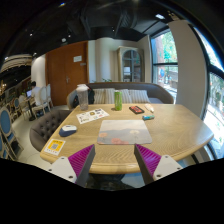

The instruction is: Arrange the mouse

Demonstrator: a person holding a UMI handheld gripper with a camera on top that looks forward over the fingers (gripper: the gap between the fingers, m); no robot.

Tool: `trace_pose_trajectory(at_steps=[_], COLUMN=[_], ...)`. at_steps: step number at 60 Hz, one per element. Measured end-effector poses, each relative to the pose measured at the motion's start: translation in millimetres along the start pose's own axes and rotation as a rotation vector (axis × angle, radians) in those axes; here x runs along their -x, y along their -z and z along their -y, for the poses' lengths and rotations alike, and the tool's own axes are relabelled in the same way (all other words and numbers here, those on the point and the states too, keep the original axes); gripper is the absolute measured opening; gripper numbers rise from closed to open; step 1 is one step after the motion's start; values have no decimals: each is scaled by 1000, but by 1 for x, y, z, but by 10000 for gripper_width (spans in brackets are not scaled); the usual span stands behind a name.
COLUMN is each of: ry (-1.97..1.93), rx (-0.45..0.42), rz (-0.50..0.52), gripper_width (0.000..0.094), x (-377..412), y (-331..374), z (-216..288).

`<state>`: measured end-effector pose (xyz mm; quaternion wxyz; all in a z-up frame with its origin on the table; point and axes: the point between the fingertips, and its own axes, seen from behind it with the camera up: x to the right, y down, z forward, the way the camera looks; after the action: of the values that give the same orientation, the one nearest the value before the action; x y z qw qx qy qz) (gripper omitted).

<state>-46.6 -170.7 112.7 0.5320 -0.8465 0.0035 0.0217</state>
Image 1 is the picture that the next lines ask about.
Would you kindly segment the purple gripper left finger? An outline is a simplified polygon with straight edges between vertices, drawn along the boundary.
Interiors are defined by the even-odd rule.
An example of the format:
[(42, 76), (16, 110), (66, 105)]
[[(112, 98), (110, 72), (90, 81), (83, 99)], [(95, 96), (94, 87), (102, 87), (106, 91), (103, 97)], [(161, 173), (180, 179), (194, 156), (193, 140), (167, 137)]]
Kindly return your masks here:
[(69, 157), (61, 156), (48, 168), (48, 171), (78, 186), (84, 187), (94, 157), (95, 145), (90, 145)]

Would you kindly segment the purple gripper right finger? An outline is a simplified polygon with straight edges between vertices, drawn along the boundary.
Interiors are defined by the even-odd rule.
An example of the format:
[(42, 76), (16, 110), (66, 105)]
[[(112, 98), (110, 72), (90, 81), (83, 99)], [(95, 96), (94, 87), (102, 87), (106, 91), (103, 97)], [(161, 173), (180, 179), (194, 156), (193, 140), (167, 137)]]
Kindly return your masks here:
[(145, 184), (160, 180), (182, 169), (182, 166), (171, 156), (161, 156), (139, 144), (134, 145), (134, 155)]

